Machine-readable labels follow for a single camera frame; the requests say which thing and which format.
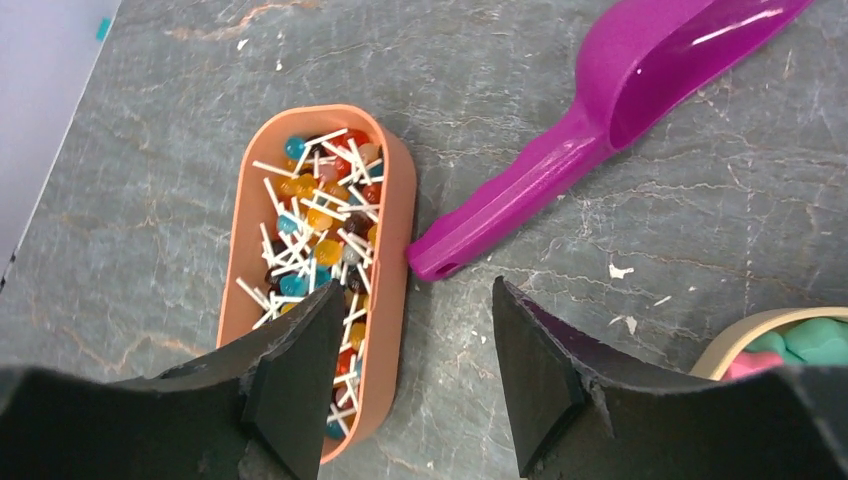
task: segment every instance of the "hole in scoop handle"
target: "hole in scoop handle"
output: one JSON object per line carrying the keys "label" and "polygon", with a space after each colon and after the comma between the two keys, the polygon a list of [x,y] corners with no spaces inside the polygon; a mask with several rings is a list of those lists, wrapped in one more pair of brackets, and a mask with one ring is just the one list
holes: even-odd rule
{"label": "hole in scoop handle", "polygon": [[575,107],[531,141],[506,171],[409,246],[409,265],[419,278],[435,281],[459,270],[613,153],[606,132]]}

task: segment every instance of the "gray marble surface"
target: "gray marble surface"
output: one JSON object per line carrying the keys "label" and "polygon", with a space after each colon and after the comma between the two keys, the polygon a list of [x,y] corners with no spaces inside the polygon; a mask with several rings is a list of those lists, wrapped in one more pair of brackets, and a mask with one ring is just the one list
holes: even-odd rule
{"label": "gray marble surface", "polygon": [[[124,0],[0,295],[0,362],[111,380],[213,348],[241,155],[290,107],[353,103],[403,138],[422,232],[561,116],[611,3]],[[683,370],[746,314],[848,303],[846,18],[818,0],[490,255],[411,281],[392,414],[321,478],[517,477],[496,275]]]}

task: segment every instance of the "white speck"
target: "white speck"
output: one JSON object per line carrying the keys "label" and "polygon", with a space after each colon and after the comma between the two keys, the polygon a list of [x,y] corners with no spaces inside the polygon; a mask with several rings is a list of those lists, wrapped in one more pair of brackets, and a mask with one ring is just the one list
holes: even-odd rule
{"label": "white speck", "polygon": [[633,335],[634,333],[636,333],[636,319],[629,316],[629,315],[626,316],[626,317],[624,315],[619,315],[619,316],[613,318],[612,320],[610,320],[609,325],[612,325],[613,323],[621,320],[622,318],[624,319],[624,323],[627,324],[627,330],[630,331],[630,335]]}
{"label": "white speck", "polygon": [[658,301],[657,303],[654,304],[654,306],[659,307],[660,305],[662,305],[663,303],[665,303],[669,300],[671,300],[671,295],[669,295],[669,296],[663,298],[662,300]]}
{"label": "white speck", "polygon": [[625,268],[625,269],[622,270],[622,269],[616,267],[615,265],[613,265],[612,262],[610,262],[610,278],[624,278],[624,276],[627,275],[628,273],[633,273],[635,271],[636,270],[632,267],[631,268]]}

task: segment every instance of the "beige bowl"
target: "beige bowl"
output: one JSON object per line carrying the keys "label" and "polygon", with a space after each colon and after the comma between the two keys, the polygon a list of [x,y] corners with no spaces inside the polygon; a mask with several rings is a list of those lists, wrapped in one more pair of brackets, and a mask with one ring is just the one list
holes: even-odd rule
{"label": "beige bowl", "polygon": [[380,200],[377,245],[371,267],[372,294],[365,330],[365,356],[359,387],[360,410],[342,441],[325,438],[321,463],[340,454],[348,445],[372,434],[388,415],[395,394],[400,354],[407,262],[404,251],[412,235],[415,208],[415,165],[409,151],[389,131],[363,110],[350,105],[325,105],[286,110],[259,131],[241,164],[236,193],[230,261],[218,324],[218,346],[251,331],[262,314],[258,305],[238,286],[264,285],[267,266],[261,257],[259,224],[276,225],[276,213],[262,180],[271,174],[251,165],[254,160],[275,163],[292,135],[309,136],[352,128],[367,133],[383,147],[384,181]]}
{"label": "beige bowl", "polygon": [[743,318],[727,327],[710,343],[689,373],[696,377],[721,380],[733,359],[760,335],[771,330],[782,332],[791,328],[792,323],[816,317],[830,317],[848,323],[848,308],[783,308]]}

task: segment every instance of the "plastic scoop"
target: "plastic scoop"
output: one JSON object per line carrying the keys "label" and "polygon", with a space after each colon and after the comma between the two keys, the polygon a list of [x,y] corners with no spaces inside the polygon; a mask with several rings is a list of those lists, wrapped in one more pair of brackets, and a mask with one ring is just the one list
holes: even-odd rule
{"label": "plastic scoop", "polygon": [[568,113],[500,176],[440,217],[407,250],[423,280],[494,246],[692,92],[797,17],[813,0],[623,0],[577,56]]}

